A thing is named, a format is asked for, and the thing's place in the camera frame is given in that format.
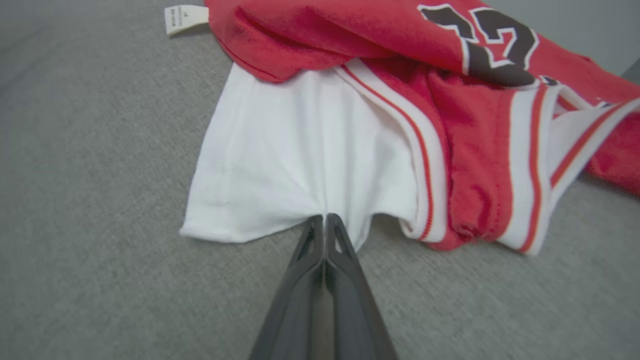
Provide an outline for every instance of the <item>clothing label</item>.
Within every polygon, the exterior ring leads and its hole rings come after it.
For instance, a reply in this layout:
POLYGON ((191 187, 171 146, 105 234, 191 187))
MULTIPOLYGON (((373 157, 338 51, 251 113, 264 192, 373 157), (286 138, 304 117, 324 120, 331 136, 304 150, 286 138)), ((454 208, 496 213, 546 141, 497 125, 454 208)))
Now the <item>clothing label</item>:
POLYGON ((177 5, 164 9, 164 25, 169 36, 208 22, 209 8, 204 6, 177 5))

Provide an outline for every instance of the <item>gray fabric surface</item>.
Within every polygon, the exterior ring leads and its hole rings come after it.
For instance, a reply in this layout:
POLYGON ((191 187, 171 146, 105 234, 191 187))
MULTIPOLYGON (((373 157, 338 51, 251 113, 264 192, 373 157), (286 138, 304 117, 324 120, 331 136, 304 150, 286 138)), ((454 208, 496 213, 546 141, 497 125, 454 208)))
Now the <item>gray fabric surface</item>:
MULTIPOLYGON (((0 359, 249 354, 301 229, 177 236, 231 62, 164 35, 175 4, 3 4, 0 359)), ((378 217, 360 261, 401 359, 638 359, 639 214, 581 179, 539 257, 435 252, 378 217)))

